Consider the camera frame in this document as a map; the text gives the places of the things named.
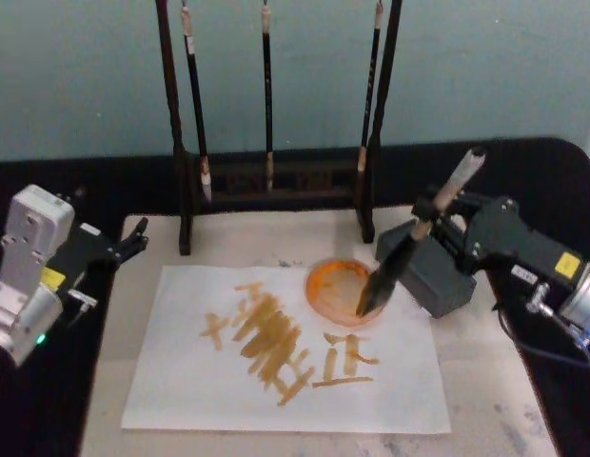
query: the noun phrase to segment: cable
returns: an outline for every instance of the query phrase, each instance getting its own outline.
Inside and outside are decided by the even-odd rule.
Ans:
[[[554,360],[556,362],[562,362],[562,363],[564,363],[566,365],[570,365],[572,367],[590,369],[590,352],[589,352],[589,349],[587,349],[586,347],[576,346],[584,354],[585,359],[586,359],[585,361],[582,361],[580,359],[573,359],[572,357],[566,357],[564,355],[560,355],[558,353],[551,352],[548,350],[534,348],[534,347],[524,343],[519,338],[517,338],[515,335],[513,335],[513,333],[511,333],[511,331],[508,329],[508,327],[506,325],[506,322],[504,322],[502,308],[498,308],[498,321],[501,324],[502,330],[504,331],[504,333],[506,333],[506,336],[508,336],[511,339],[511,341],[513,342],[513,344],[516,347],[518,347],[522,350],[525,350],[526,352],[529,352],[531,354],[535,354],[540,357],[544,357],[546,359]]]
[[[77,313],[77,315],[76,315],[75,317],[73,317],[73,318],[70,320],[70,322],[67,324],[67,329],[69,329],[69,328],[73,328],[73,326],[74,326],[75,324],[77,324],[77,323],[80,321],[80,319],[82,318],[82,316],[83,316],[84,314],[85,314],[85,313],[84,313],[83,311],[81,311],[81,310],[80,310],[80,311]]]

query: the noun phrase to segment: calligraphy brush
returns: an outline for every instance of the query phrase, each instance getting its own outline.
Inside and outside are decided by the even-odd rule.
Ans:
[[[382,26],[382,13],[384,5],[382,0],[375,8],[375,27],[373,29],[373,44],[371,46],[371,62],[369,64],[369,78],[367,80],[367,95],[364,101],[363,137],[359,148],[359,164],[357,166],[357,181],[355,197],[357,203],[361,202],[363,193],[364,164],[367,157],[367,136],[369,133],[369,118],[371,117],[371,103],[373,100],[373,86],[375,85],[375,69],[378,63],[378,47],[380,46],[380,28]]]
[[[261,8],[261,24],[264,39],[264,80],[265,80],[265,172],[267,190],[274,186],[274,148],[272,145],[272,63],[269,53],[269,20],[271,11],[264,0]]]
[[[189,81],[191,83],[191,95],[193,97],[193,110],[196,116],[196,129],[198,131],[198,147],[200,150],[200,180],[202,191],[206,200],[210,203],[212,189],[210,185],[210,164],[208,162],[207,136],[204,129],[204,116],[202,114],[202,99],[200,98],[200,82],[198,80],[198,66],[196,64],[196,53],[193,46],[193,27],[191,26],[191,15],[186,0],[181,0],[181,23],[183,24],[183,35],[185,36],[185,49],[187,52],[187,67],[189,69]]]
[[[481,168],[484,160],[485,150],[483,148],[472,148],[465,154],[432,202],[439,214],[445,212],[464,185]],[[386,304],[397,281],[411,260],[416,246],[432,229],[432,225],[432,221],[419,220],[403,240],[388,254],[380,267],[369,275],[359,305],[356,308],[358,316],[365,316],[373,309]]]

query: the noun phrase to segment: orange ink dish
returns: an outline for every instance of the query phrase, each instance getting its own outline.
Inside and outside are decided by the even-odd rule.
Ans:
[[[353,259],[328,259],[312,268],[305,281],[307,302],[321,316],[344,327],[357,327],[375,319],[378,308],[363,317],[356,315],[369,268]]]

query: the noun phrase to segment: metal motor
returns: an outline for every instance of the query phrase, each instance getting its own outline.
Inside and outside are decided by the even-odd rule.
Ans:
[[[560,315],[590,334],[590,261],[575,292],[560,308]]]

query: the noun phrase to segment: paper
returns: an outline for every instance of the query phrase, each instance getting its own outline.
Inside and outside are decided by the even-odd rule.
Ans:
[[[307,303],[306,274],[303,268],[164,267],[122,427],[449,432],[425,311],[397,287],[371,325],[335,326]],[[246,333],[241,329],[253,293],[236,288],[253,283],[260,283],[254,293],[278,298],[282,315],[290,318],[288,328],[301,332],[293,333],[296,346],[279,371],[280,383],[267,389],[259,377],[264,360],[255,364],[256,358],[241,354],[247,347],[251,356],[252,347],[259,347],[250,344],[259,329],[233,341]],[[239,318],[242,311],[248,316]],[[278,406],[297,383],[294,364],[300,379],[309,379]],[[346,381],[327,386],[327,379]]]

